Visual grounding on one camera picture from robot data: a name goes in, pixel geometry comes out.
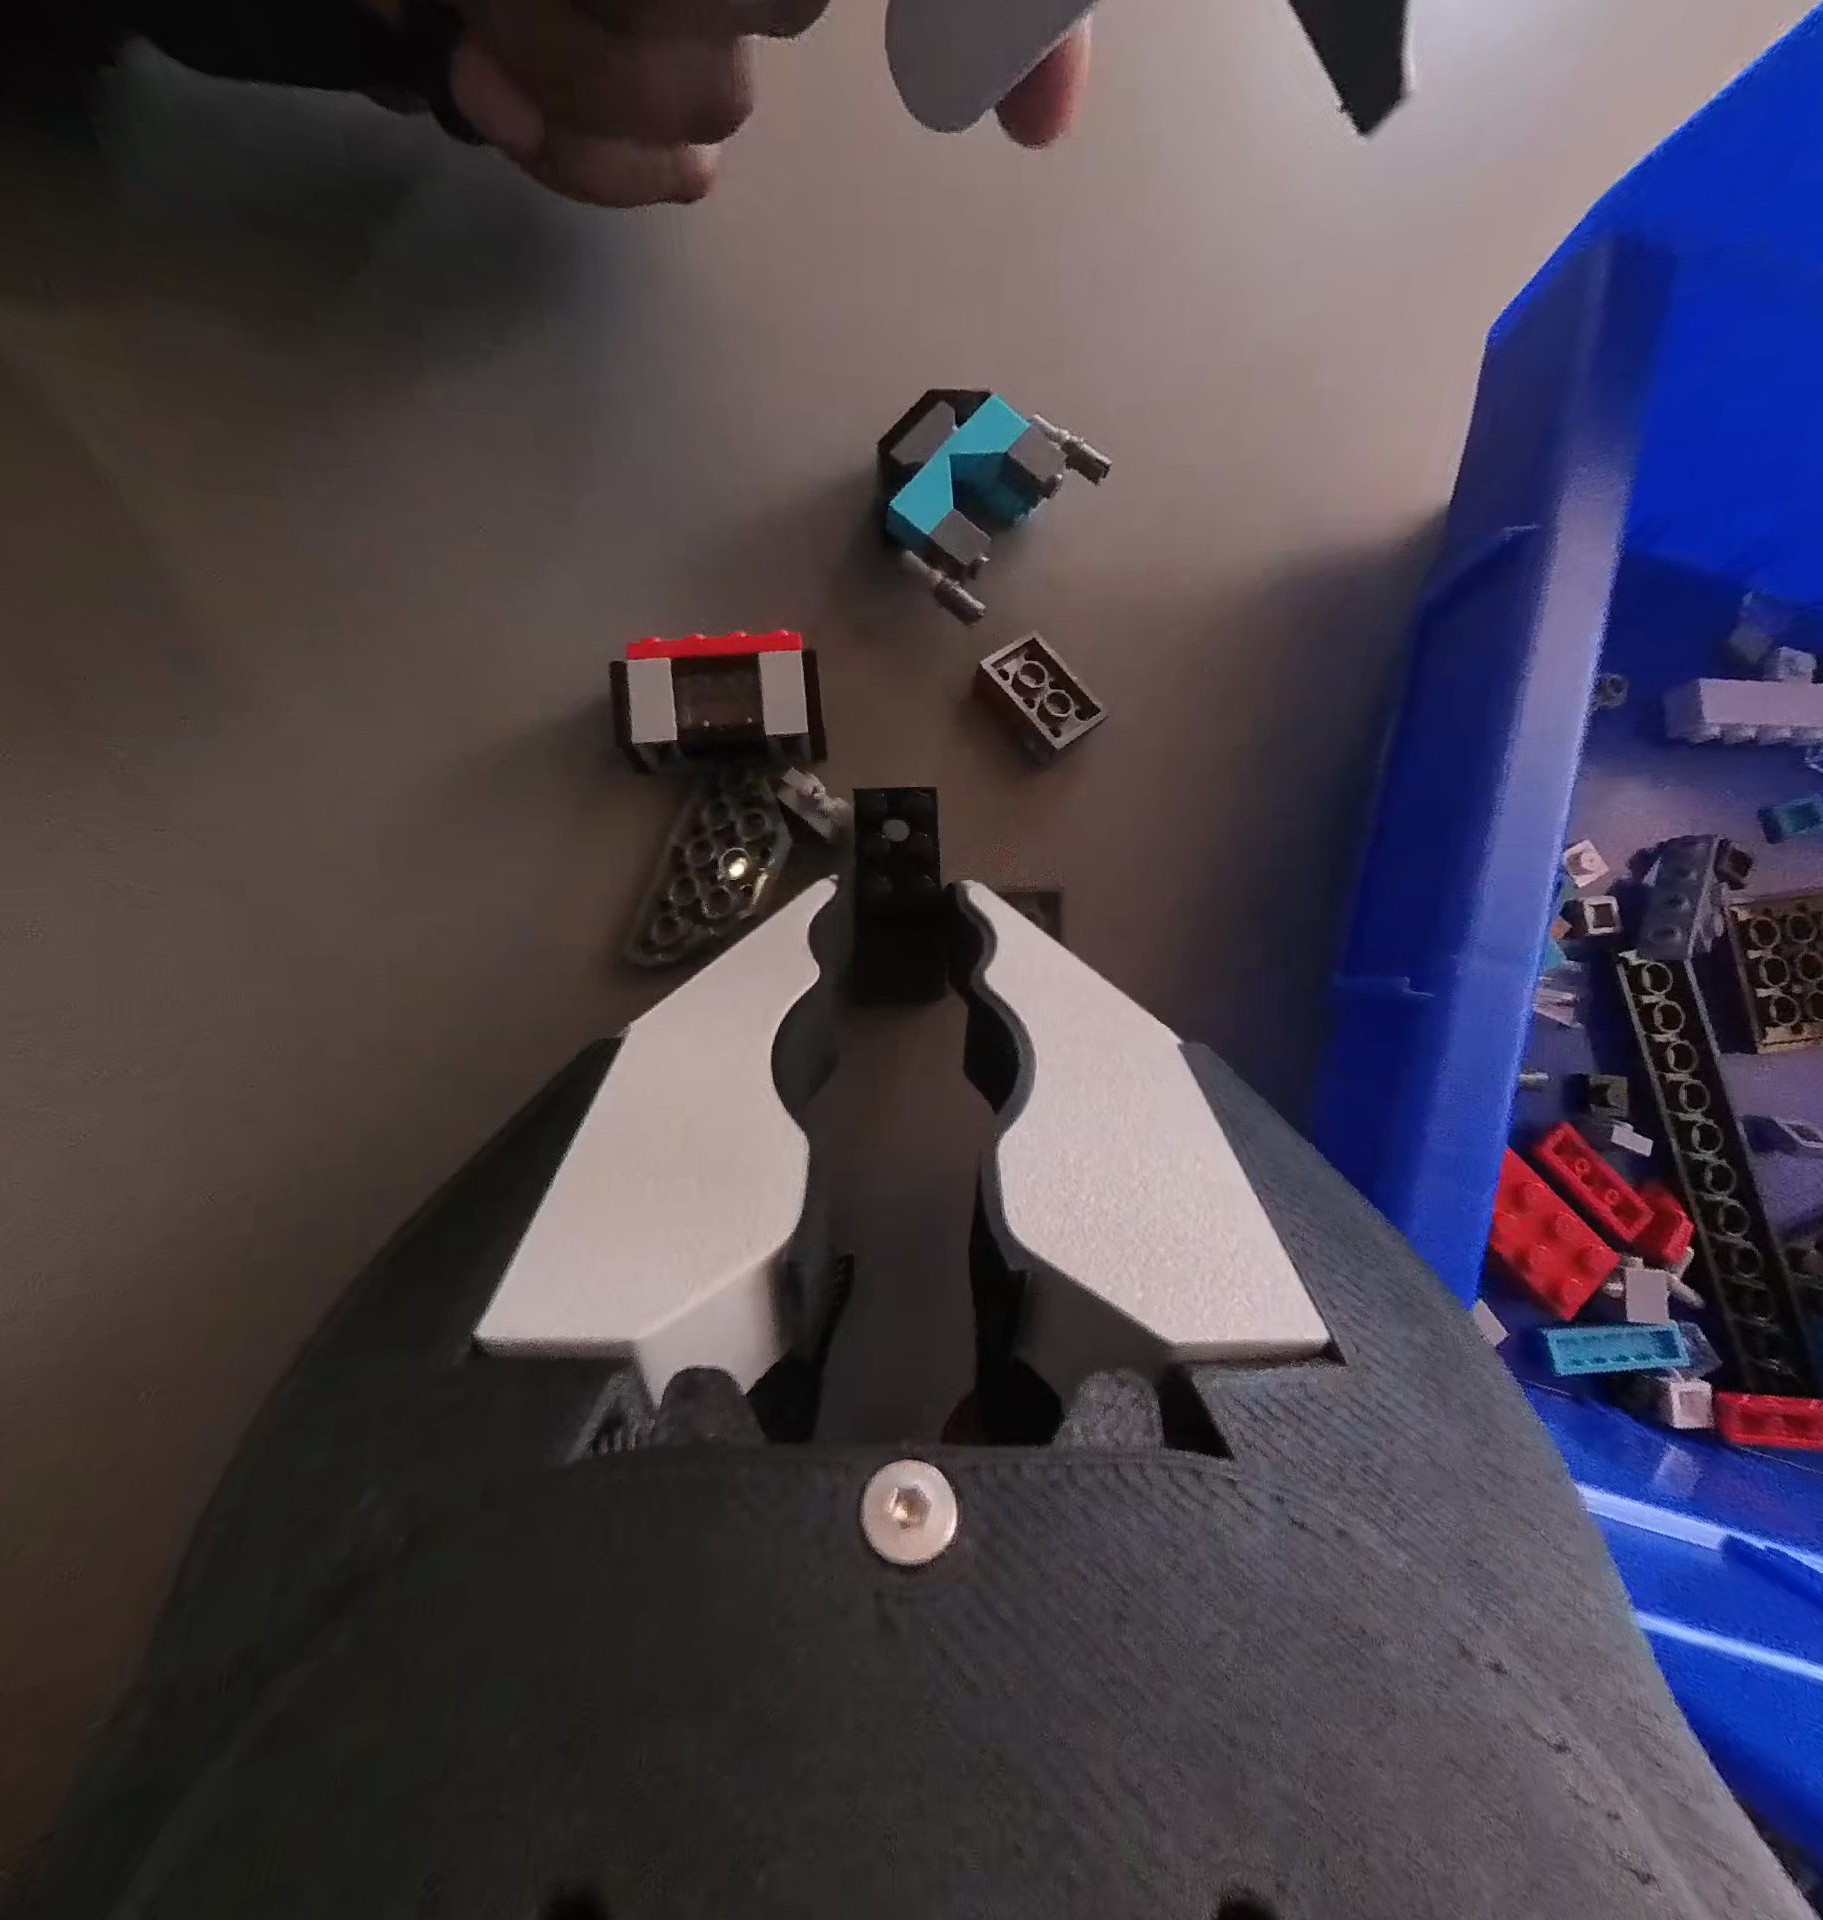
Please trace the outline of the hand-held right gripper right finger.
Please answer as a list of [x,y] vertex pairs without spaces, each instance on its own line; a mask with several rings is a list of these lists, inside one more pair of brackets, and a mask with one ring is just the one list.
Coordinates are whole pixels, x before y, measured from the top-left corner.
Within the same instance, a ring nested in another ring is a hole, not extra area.
[[965,1076],[991,1116],[959,1431],[1047,1444],[1095,1378],[1289,1367],[1333,1336],[1247,1175],[1197,1049],[979,880],[953,885]]

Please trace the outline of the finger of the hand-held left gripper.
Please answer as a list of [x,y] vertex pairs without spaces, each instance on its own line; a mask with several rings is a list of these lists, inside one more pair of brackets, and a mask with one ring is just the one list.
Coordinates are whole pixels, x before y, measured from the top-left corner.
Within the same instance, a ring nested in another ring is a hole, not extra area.
[[1355,133],[1379,132],[1409,87],[1409,2],[1293,2],[1293,15]]

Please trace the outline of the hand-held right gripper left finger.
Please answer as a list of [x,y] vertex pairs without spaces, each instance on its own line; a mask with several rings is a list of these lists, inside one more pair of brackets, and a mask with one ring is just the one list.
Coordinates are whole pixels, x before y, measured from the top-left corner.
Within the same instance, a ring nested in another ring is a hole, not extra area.
[[821,1356],[839,1286],[805,1116],[835,1067],[847,954],[823,876],[629,1022],[479,1350],[629,1363],[653,1397],[683,1371],[749,1389]]

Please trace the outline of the black brick plate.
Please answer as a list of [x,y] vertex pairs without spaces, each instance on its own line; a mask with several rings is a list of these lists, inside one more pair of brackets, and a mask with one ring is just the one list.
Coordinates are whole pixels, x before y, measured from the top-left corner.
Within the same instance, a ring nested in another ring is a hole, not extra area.
[[931,1003],[947,991],[951,946],[937,789],[871,783],[851,802],[851,995],[861,1005]]

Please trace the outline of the red 2x4 lego brick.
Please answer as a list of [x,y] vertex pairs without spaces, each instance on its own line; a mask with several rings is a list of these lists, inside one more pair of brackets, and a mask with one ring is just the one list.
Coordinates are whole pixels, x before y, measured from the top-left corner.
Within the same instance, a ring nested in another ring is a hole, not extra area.
[[797,632],[637,638],[607,683],[615,747],[639,773],[827,758],[819,658]]

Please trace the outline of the blue plastic bin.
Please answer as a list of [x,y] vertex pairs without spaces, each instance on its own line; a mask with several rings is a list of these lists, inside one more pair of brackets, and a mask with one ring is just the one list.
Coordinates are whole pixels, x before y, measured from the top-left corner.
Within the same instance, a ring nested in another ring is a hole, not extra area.
[[1823,1454],[1557,1440],[1712,1768],[1823,1913]]
[[1823,6],[1623,176],[1487,337],[1333,982],[1311,1139],[1463,1306],[1553,1446],[1485,1274],[1547,911],[1613,611],[1667,568],[1823,613]]

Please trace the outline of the person's left forearm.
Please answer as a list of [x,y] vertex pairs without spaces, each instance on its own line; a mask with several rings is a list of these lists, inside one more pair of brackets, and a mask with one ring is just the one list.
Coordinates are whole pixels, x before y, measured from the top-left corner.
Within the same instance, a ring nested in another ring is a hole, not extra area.
[[0,112],[81,110],[145,43],[209,79],[359,96],[479,145],[451,97],[461,34],[423,2],[0,2]]

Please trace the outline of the grey desk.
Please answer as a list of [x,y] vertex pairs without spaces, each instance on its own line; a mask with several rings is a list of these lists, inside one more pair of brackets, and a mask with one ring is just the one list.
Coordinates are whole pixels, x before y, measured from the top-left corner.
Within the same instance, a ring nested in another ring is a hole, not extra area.
[[[799,630],[829,783],[1303,1129],[1487,327],[1806,12],[1411,4],[1359,138],[1285,4],[1101,4],[1023,151],[833,4],[635,211],[151,52],[0,115],[0,1894],[309,1332],[667,986],[609,653]],[[1113,461],[971,626],[875,522],[929,387]],[[971,690],[1031,630],[1109,709],[1049,765]]]

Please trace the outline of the person's left hand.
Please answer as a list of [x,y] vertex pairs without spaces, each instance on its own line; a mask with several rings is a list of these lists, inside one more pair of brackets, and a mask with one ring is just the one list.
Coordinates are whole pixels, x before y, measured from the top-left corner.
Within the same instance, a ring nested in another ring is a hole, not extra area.
[[753,54],[825,2],[457,2],[447,96],[547,191],[605,209],[687,206],[753,112]]

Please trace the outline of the dark grey wedge plate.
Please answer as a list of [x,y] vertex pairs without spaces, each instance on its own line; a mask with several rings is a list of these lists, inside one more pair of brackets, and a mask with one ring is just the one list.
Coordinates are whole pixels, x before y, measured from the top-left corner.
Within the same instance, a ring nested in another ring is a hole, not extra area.
[[707,962],[775,903],[791,847],[773,773],[701,772],[663,842],[621,959],[637,970]]

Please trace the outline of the pile of mixed toy bricks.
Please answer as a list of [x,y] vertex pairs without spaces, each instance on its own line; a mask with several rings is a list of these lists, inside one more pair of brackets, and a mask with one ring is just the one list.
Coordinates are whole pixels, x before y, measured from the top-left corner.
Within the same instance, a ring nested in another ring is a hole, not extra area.
[[1543,1379],[1823,1460],[1823,613],[1661,568],[1579,751],[1487,1278]]

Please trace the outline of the dark grey toy brick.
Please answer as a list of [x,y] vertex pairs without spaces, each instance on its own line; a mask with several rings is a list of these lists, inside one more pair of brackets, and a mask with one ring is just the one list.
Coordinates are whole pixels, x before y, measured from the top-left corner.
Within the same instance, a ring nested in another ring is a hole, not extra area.
[[1035,630],[977,659],[971,690],[1037,765],[1059,762],[1109,717],[1105,703]]

